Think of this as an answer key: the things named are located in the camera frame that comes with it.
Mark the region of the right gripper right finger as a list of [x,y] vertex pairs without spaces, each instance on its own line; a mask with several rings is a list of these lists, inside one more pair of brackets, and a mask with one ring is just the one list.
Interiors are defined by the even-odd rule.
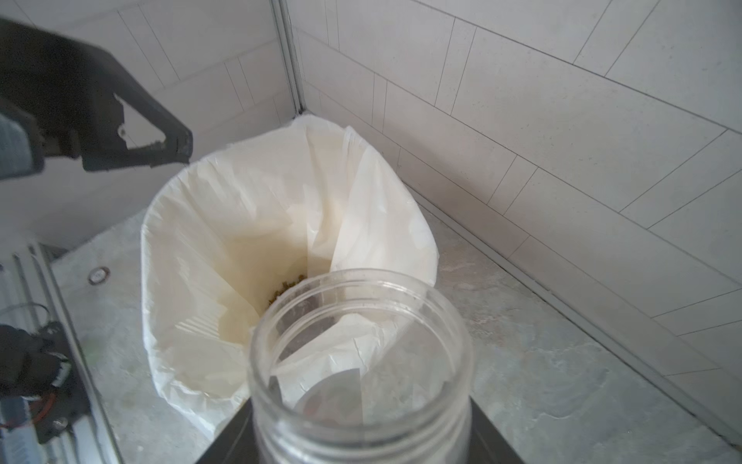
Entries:
[[477,403],[471,399],[469,464],[524,464]]

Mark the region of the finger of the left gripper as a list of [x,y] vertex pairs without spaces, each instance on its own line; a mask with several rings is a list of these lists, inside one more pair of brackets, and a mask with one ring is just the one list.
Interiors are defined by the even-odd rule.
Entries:
[[44,147],[37,120],[1,98],[1,179],[33,176],[44,170]]
[[[135,166],[188,164],[193,135],[108,51],[1,21],[1,98],[37,120],[44,164],[80,160],[87,172]],[[130,106],[164,135],[129,148],[119,131]]]

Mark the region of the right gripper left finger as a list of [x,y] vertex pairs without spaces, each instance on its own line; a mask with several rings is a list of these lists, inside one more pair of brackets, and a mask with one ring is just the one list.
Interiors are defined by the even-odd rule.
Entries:
[[253,417],[252,401],[247,400],[196,464],[254,464]]

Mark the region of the white lidded glass jar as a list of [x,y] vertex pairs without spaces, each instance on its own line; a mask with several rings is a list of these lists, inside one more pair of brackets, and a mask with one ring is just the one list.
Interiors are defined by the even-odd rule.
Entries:
[[464,463],[473,342],[427,283],[390,271],[317,276],[285,291],[249,348],[263,463]]

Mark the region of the dried flower tea pile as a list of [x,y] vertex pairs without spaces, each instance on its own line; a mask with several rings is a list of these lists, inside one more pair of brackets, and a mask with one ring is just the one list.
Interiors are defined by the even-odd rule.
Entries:
[[284,280],[281,283],[280,288],[278,290],[274,291],[272,294],[272,297],[269,299],[269,305],[272,305],[279,297],[281,297],[284,293],[298,285],[299,283],[303,282],[306,279],[305,275],[299,275],[295,280],[288,281]]

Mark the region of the white plastic bin liner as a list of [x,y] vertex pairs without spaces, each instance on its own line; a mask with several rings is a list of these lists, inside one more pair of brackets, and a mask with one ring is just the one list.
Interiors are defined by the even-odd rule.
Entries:
[[285,286],[350,269],[434,285],[438,263],[417,201],[354,129],[305,115],[231,144],[168,181],[143,220],[155,388],[212,439],[249,399],[251,336]]

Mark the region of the aluminium mounting rail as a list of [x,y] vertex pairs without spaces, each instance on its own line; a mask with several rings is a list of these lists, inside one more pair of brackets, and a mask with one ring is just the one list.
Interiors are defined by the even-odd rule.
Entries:
[[49,259],[37,242],[1,253],[1,460],[118,463]]

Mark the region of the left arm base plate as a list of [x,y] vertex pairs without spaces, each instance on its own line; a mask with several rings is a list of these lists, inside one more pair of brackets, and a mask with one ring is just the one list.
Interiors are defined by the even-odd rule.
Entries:
[[29,419],[3,419],[1,427],[13,431],[32,426],[41,445],[91,412],[60,322],[50,322],[36,333],[1,326],[1,397],[25,400],[31,413]]

